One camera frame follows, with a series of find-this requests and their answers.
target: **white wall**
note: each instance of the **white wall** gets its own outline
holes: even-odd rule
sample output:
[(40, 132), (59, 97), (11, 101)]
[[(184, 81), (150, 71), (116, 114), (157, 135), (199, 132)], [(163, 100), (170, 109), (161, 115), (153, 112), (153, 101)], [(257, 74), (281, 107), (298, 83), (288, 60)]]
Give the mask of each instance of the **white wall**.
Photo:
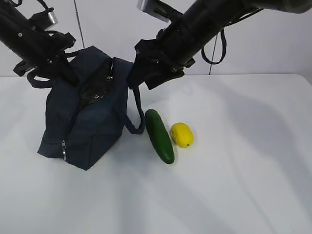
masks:
[[(184, 12), (194, 0), (165, 0)], [(74, 49), (82, 48), (73, 0), (47, 0), (55, 8), (59, 24), (54, 28), (71, 32), (78, 39)], [(137, 9), (137, 0), (77, 0), (86, 46), (95, 45), (111, 56), (134, 60), (134, 46), (140, 39), (155, 38), (167, 25)], [(20, 10), (30, 17), (40, 10), (35, 1), (25, 1)], [(297, 73), (312, 80), (312, 11), (303, 15), (264, 11), (226, 29), (228, 52), (212, 74)], [(212, 57), (214, 40), (207, 45)], [(219, 59), (221, 44), (216, 47)], [(208, 74), (210, 66), (200, 55), (186, 70), (189, 75)], [(20, 59), (0, 44), (0, 76), (12, 72)]]
[[(312, 10), (302, 15), (265, 10), (226, 28), (225, 60), (212, 74), (296, 73), (312, 80)], [(215, 60), (222, 47), (220, 37)]]

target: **metal bracket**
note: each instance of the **metal bracket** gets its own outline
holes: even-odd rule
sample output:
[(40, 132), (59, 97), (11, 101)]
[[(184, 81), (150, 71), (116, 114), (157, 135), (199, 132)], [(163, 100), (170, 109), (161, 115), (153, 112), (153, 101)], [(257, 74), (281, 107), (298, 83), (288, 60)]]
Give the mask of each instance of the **metal bracket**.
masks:
[(160, 0), (138, 0), (138, 9), (166, 23), (178, 19), (181, 12)]

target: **bag handle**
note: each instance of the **bag handle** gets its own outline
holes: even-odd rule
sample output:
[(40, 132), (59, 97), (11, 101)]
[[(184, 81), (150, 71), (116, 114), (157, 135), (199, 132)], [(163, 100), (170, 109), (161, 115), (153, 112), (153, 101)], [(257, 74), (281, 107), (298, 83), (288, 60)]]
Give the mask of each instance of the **bag handle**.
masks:
[(141, 123), (138, 128), (134, 126), (134, 124), (129, 119), (128, 115), (124, 111), (122, 111), (120, 108), (115, 109), (115, 111), (118, 113), (121, 122), (126, 126), (126, 128), (129, 130), (131, 134), (140, 135), (140, 134), (143, 134), (145, 130), (145, 118), (144, 118), (144, 112), (142, 110), (139, 87), (136, 87), (133, 89), (133, 94), (135, 96), (136, 107), (141, 118)]

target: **navy blue bag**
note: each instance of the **navy blue bag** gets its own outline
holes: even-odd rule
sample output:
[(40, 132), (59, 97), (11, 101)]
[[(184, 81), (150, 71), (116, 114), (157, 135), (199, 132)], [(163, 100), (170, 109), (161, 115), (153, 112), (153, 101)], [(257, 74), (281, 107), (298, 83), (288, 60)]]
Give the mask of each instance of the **navy blue bag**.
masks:
[[(114, 83), (106, 96), (99, 101), (79, 108), (79, 92), (83, 84), (103, 73), (112, 63)], [(136, 128), (127, 116), (127, 76), (132, 63), (110, 58), (95, 47), (82, 50), (71, 61), (80, 81), (73, 87), (62, 79), (53, 83), (47, 97), (46, 130), (38, 153), (49, 158), (62, 158), (67, 163), (88, 170), (120, 138), (124, 126), (132, 134), (144, 132), (144, 113), (139, 89), (134, 89), (141, 124)], [(29, 79), (33, 87), (47, 88), (50, 81)]]

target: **white table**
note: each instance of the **white table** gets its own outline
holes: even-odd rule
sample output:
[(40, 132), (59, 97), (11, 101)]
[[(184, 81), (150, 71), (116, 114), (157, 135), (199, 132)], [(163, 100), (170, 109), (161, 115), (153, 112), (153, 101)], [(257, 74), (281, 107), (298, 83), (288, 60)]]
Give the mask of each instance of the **white table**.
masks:
[(303, 77), (188, 76), (141, 89), (144, 109), (168, 127), (191, 125), (194, 146), (176, 149), (168, 166), (146, 133), (125, 130), (85, 172), (36, 154), (49, 91), (0, 79), (0, 233), (312, 233), (312, 87)]

